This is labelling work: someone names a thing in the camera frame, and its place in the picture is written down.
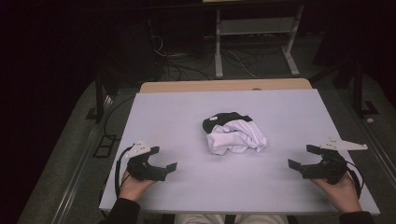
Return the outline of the person's left hand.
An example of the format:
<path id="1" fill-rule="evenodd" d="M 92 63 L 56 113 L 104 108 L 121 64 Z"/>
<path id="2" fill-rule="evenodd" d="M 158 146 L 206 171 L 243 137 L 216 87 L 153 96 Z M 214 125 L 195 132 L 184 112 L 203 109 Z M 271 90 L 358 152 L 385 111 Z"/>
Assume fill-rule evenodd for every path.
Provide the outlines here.
<path id="1" fill-rule="evenodd" d="M 153 180 L 136 180 L 125 171 L 120 186 L 120 198 L 137 202 L 153 184 Z"/>

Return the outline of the person's right hand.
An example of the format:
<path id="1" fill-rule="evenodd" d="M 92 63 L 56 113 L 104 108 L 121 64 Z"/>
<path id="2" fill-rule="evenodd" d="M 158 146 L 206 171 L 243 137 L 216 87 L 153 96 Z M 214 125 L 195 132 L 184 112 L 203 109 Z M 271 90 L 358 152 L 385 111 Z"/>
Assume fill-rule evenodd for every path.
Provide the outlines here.
<path id="1" fill-rule="evenodd" d="M 329 184 L 325 179 L 312 179 L 312 182 L 323 190 L 331 204 L 340 213 L 362 211 L 354 182 L 348 174 L 344 174 L 334 185 Z"/>

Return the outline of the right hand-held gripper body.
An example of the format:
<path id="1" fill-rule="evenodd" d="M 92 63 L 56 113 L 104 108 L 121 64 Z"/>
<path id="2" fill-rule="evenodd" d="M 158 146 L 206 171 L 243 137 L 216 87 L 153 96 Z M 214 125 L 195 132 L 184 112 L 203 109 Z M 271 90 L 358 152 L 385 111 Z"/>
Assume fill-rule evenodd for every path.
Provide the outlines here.
<path id="1" fill-rule="evenodd" d="M 331 184 L 336 184 L 340 181 L 344 173 L 348 173 L 355 185 L 361 185 L 363 179 L 359 179 L 357 172 L 359 169 L 351 161 L 343 157 L 343 152 L 353 150 L 366 150 L 366 144 L 358 144 L 348 142 L 340 138 L 330 137 L 326 142 L 319 145 L 326 151 L 326 155 L 322 157 L 325 163 L 326 178 Z"/>

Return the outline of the grey metal stand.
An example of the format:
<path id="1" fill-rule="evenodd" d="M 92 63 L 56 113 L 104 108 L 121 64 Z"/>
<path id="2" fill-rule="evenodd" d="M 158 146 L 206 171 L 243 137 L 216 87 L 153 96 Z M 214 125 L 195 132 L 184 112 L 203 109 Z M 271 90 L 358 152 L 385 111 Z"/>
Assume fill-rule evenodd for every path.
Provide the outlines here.
<path id="1" fill-rule="evenodd" d="M 293 17 L 264 17 L 254 19 L 223 19 L 221 10 L 216 11 L 216 48 L 215 70 L 216 78 L 223 78 L 222 49 L 220 40 L 226 35 L 262 35 L 262 34 L 287 34 L 287 44 L 280 48 L 288 65 L 290 73 L 297 77 L 300 71 L 293 59 L 291 50 L 304 12 L 304 5 L 297 6 Z"/>

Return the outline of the black floor frame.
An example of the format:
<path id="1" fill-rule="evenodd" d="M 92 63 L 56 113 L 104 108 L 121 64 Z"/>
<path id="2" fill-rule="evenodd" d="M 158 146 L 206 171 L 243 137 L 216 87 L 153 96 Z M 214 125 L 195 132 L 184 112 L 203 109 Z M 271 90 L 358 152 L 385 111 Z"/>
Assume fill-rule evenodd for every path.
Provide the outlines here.
<path id="1" fill-rule="evenodd" d="M 116 141 L 117 136 L 115 134 L 104 134 L 92 156 L 94 158 L 108 158 Z"/>

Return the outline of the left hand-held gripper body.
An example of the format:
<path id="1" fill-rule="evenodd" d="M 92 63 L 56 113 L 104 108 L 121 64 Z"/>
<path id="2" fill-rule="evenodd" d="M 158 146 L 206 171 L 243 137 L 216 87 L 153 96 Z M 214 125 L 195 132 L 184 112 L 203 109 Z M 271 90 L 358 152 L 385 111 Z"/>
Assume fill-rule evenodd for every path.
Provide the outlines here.
<path id="1" fill-rule="evenodd" d="M 125 158 L 128 160 L 127 171 L 137 180 L 154 180 L 152 166 L 149 159 L 144 154 L 149 152 L 151 147 L 143 140 L 138 140 L 126 152 Z"/>

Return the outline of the white and black garment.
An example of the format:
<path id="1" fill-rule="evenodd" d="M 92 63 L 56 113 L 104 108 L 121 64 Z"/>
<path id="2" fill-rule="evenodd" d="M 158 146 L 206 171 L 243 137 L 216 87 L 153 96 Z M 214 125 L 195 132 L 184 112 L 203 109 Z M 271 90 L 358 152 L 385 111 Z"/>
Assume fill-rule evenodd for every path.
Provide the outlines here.
<path id="1" fill-rule="evenodd" d="M 224 155 L 227 151 L 244 153 L 247 149 L 261 152 L 268 146 L 268 139 L 255 121 L 237 112 L 218 113 L 203 121 L 203 129 L 209 151 Z"/>

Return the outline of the aluminium floor rail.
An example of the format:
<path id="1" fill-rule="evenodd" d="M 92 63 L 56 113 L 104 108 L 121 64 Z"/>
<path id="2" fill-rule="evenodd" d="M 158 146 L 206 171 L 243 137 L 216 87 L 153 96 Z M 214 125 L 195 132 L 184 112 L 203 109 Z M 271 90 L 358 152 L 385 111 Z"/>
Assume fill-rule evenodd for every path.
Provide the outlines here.
<path id="1" fill-rule="evenodd" d="M 104 178 L 93 171 L 98 159 L 92 156 L 99 130 L 94 119 L 86 119 L 91 109 L 95 97 L 82 94 L 53 151 L 50 161 L 61 195 L 50 224 L 96 224 L 103 218 L 98 204 Z"/>
<path id="2" fill-rule="evenodd" d="M 378 115 L 364 118 L 355 113 L 369 140 L 369 148 L 374 152 L 389 181 L 396 187 L 396 115 L 393 112 L 378 112 Z M 368 123 L 368 118 L 374 119 L 374 122 Z"/>

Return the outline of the black metal stand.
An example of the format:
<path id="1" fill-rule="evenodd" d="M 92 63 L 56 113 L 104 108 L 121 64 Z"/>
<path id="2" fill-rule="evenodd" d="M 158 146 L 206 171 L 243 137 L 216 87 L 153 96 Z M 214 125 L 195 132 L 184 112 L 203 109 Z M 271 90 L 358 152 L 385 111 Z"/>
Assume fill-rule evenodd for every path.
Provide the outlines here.
<path id="1" fill-rule="evenodd" d="M 117 93 L 117 80 L 107 71 L 99 71 L 94 79 L 95 107 L 89 109 L 86 119 L 99 123 L 105 113 L 105 101 L 107 96 Z"/>
<path id="2" fill-rule="evenodd" d="M 334 80 L 337 89 L 345 89 L 352 83 L 352 106 L 354 111 L 361 117 L 378 115 L 379 112 L 371 101 L 362 100 L 363 73 L 358 61 L 341 63 L 337 68 L 338 75 Z"/>

